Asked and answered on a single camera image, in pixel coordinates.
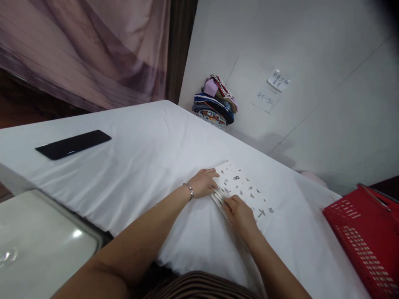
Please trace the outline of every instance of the white wall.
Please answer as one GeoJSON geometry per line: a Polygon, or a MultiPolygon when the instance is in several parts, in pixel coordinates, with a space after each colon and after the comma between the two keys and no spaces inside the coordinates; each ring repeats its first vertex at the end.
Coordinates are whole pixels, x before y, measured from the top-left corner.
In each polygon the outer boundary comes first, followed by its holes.
{"type": "Polygon", "coordinates": [[[364,0],[199,0],[179,105],[190,110],[215,73],[240,106],[229,134],[342,194],[397,175],[399,70],[377,12],[364,0]],[[274,67],[291,82],[270,115],[251,101],[274,67]]]}

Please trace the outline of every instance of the black smartphone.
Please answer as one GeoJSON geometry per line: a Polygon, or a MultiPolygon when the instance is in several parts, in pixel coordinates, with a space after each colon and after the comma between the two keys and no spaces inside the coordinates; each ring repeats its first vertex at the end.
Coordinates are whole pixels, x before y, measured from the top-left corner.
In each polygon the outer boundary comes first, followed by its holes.
{"type": "Polygon", "coordinates": [[[51,160],[58,160],[111,139],[104,132],[96,130],[36,147],[35,150],[51,160]]]}

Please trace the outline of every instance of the paper note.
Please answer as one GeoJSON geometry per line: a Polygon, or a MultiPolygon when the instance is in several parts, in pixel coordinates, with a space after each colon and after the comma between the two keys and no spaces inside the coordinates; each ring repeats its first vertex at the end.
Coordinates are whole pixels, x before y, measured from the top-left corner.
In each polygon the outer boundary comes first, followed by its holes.
{"type": "Polygon", "coordinates": [[[284,77],[278,70],[274,70],[267,81],[279,91],[286,89],[288,83],[290,83],[290,80],[284,77]]]}
{"type": "Polygon", "coordinates": [[[253,93],[251,95],[253,98],[252,104],[266,112],[270,112],[278,100],[278,94],[275,94],[270,88],[271,87],[264,84],[259,89],[258,93],[253,93]]]}
{"type": "MultiPolygon", "coordinates": [[[[265,231],[274,213],[274,206],[265,192],[253,183],[245,170],[241,170],[232,161],[226,161],[215,169],[220,176],[214,178],[216,184],[224,190],[227,197],[238,195],[252,209],[258,227],[265,231]]],[[[214,202],[226,217],[219,202],[215,200],[214,202]]]]}

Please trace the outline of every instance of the white tablecloth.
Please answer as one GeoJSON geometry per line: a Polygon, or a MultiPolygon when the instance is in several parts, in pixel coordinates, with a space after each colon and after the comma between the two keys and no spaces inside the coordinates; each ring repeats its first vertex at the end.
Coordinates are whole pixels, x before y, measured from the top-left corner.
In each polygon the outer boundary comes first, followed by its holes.
{"type": "MultiPolygon", "coordinates": [[[[369,297],[320,210],[337,194],[169,101],[3,129],[0,140],[0,180],[14,194],[40,189],[114,236],[200,168],[230,159],[272,201],[260,229],[313,298],[369,297]],[[34,149],[97,129],[112,140],[58,161],[34,149]]],[[[210,199],[185,207],[158,262],[260,292],[252,259],[210,199]]]]}

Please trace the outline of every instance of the bangle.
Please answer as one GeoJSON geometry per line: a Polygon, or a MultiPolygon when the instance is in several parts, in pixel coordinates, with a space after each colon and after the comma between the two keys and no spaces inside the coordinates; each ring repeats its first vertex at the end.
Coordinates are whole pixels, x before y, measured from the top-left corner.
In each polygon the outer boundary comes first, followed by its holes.
{"type": "Polygon", "coordinates": [[[188,189],[190,189],[190,192],[191,192],[191,198],[190,198],[190,200],[192,200],[192,198],[194,197],[194,191],[192,190],[192,188],[191,188],[191,186],[190,186],[189,184],[183,183],[183,185],[187,185],[188,189]]]}

